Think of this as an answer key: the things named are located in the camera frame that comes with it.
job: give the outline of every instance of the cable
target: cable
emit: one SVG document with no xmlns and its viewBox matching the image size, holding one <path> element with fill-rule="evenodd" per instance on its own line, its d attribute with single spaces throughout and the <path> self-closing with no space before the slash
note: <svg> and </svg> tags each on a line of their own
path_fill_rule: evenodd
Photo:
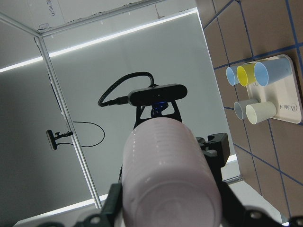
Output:
<svg viewBox="0 0 303 227">
<path fill-rule="evenodd" d="M 87 124 L 93 124 L 93 125 L 98 126 L 98 127 L 103 131 L 103 138 L 102 138 L 102 140 L 101 140 L 99 143 L 96 143 L 96 144 L 91 145 L 91 146 L 81 146 L 81 147 L 83 147 L 83 148 L 91 148 L 91 147 L 97 146 L 97 145 L 99 145 L 100 143 L 103 142 L 103 140 L 104 140 L 104 138 L 105 138 L 105 131 L 102 129 L 101 126 L 99 126 L 99 125 L 97 125 L 97 124 L 95 124 L 95 123 L 92 123 L 92 122 L 74 122 L 74 123 L 87 123 Z M 70 144 L 70 145 L 73 145 L 72 143 L 57 143 L 57 145 L 60 145 L 60 144 Z"/>
<path fill-rule="evenodd" d="M 147 76 L 147 77 L 149 77 L 150 80 L 151 80 L 151 86 L 154 84 L 153 83 L 154 82 L 153 81 L 153 76 L 149 72 L 134 72 L 134 73 L 131 73 L 131 74 L 127 74 L 127 75 L 121 77 L 119 80 L 117 80 L 112 86 L 110 86 L 106 90 L 106 92 L 104 92 L 104 94 L 101 96 L 101 98 L 98 101 L 98 105 L 101 106 L 101 107 L 104 107 L 104 106 L 113 105 L 113 104 L 118 104 L 118 105 L 119 104 L 126 104 L 127 103 L 127 97 L 126 96 L 117 98 L 115 100 L 110 100 L 110 101 L 107 101 L 105 103 L 103 101 L 121 83 L 123 83 L 127 79 L 134 78 L 134 77 L 140 77 L 140 76 Z"/>
</svg>

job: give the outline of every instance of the black clamp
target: black clamp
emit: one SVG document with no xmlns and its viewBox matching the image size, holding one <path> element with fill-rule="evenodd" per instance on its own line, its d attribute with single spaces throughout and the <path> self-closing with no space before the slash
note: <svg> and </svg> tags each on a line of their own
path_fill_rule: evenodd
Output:
<svg viewBox="0 0 303 227">
<path fill-rule="evenodd" d="M 72 131 L 69 131 L 69 132 L 64 133 L 62 135 L 60 135 L 60 132 L 58 131 L 58 132 L 55 133 L 55 135 L 57 135 L 55 137 L 55 136 L 53 136 L 53 131 L 50 130 L 50 129 L 46 131 L 46 134 L 47 134 L 47 137 L 48 137 L 48 141 L 49 141 L 53 150 L 57 150 L 57 148 L 58 148 L 58 144 L 56 144 L 57 139 L 60 139 L 62 137 L 69 137 L 69 136 L 73 135 Z"/>
</svg>

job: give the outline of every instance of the screw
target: screw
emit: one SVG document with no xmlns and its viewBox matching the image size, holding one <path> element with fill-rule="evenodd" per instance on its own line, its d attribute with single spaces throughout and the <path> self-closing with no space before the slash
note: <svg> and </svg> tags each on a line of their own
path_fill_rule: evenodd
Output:
<svg viewBox="0 0 303 227">
<path fill-rule="evenodd" d="M 100 222 L 101 218 L 100 217 L 93 217 L 91 220 L 90 220 L 90 223 L 91 224 L 98 224 Z"/>
<path fill-rule="evenodd" d="M 260 219 L 262 217 L 262 214 L 258 211 L 253 211 L 250 213 L 250 217 L 253 219 Z"/>
<path fill-rule="evenodd" d="M 303 218 L 297 219 L 297 225 L 303 226 Z"/>
</svg>

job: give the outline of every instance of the tiled floor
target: tiled floor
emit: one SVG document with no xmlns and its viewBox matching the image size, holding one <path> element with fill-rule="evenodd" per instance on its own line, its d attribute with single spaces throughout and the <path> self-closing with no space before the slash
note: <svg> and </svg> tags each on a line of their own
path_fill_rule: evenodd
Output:
<svg viewBox="0 0 303 227">
<path fill-rule="evenodd" d="M 252 125 L 233 110 L 248 99 L 225 70 L 279 54 L 294 62 L 303 89 L 303 0 L 196 0 L 244 180 L 286 217 L 303 215 L 303 123 Z"/>
</svg>

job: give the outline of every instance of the metal frame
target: metal frame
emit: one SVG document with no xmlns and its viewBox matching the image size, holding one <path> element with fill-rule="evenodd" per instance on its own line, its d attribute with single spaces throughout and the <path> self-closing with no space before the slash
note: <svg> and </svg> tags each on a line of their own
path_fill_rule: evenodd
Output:
<svg viewBox="0 0 303 227">
<path fill-rule="evenodd" d="M 55 28 L 51 28 L 51 29 L 48 29 L 46 31 L 41 31 L 41 32 L 33 30 L 32 28 L 29 28 L 28 26 L 14 20 L 14 19 L 12 19 L 12 18 L 8 17 L 7 15 L 0 12 L 0 21 L 1 22 L 5 23 L 5 24 L 8 24 L 12 27 L 15 27 L 19 30 L 22 30 L 22 31 L 24 31 L 24 32 L 26 32 L 26 33 L 28 33 L 28 34 L 37 38 L 37 43 L 40 47 L 41 55 L 43 57 L 45 67 L 46 67 L 47 72 L 49 74 L 49 77 L 51 79 L 51 83 L 53 85 L 53 89 L 54 89 L 56 98 L 58 99 L 59 105 L 61 107 L 62 115 L 63 115 L 63 117 L 64 117 L 64 119 L 67 123 L 68 130 L 73 132 L 73 135 L 71 136 L 71 139 L 72 139 L 72 143 L 74 145 L 74 148 L 76 150 L 76 154 L 77 154 L 78 160 L 80 162 L 85 180 L 86 180 L 87 185 L 89 187 L 89 191 L 90 191 L 90 194 L 91 194 L 91 196 L 94 200 L 95 206 L 98 209 L 100 209 L 102 207 L 102 205 L 101 205 L 96 187 L 94 185 L 94 182 L 93 182 L 92 177 L 90 175 L 89 168 L 88 168 L 88 165 L 86 163 L 86 160 L 85 160 L 82 148 L 81 148 L 81 144 L 80 144 L 79 139 L 77 137 L 77 133 L 76 133 L 75 128 L 73 126 L 73 122 L 72 122 L 71 116 L 69 114 L 66 102 L 64 100 L 63 93 L 62 93 L 58 78 L 56 76 L 55 70 L 53 68 L 52 61 L 49 57 L 49 53 L 47 51 L 47 47 L 46 47 L 45 42 L 44 42 L 44 37 L 49 36 L 49 35 L 53 35 L 55 33 L 65 31 L 65 30 L 68 30 L 68 29 L 71 29 L 71 28 L 74 28 L 74 27 L 82 26 L 82 25 L 89 24 L 89 23 L 92 23 L 92 22 L 95 22 L 95 21 L 98 21 L 98 20 L 103 20 L 105 18 L 109 18 L 109 17 L 116 16 L 116 15 L 119 15 L 119 14 L 122 14 L 122 13 L 126 13 L 126 12 L 129 12 L 129 11 L 135 10 L 135 9 L 146 7 L 146 6 L 161 2 L 161 1 L 165 1 L 165 0 L 142 0 L 142 1 L 139 1 L 139 2 L 135 2 L 135 3 L 129 4 L 129 5 L 122 6 L 120 8 L 116 8 L 116 9 L 109 10 L 109 11 L 106 11 L 106 12 L 98 13 L 98 14 L 92 15 L 90 17 L 86 17 L 86 18 L 83 18 L 83 19 L 78 19 L 78 20 L 70 22 L 68 24 L 58 26 L 58 27 L 55 27 Z"/>
</svg>

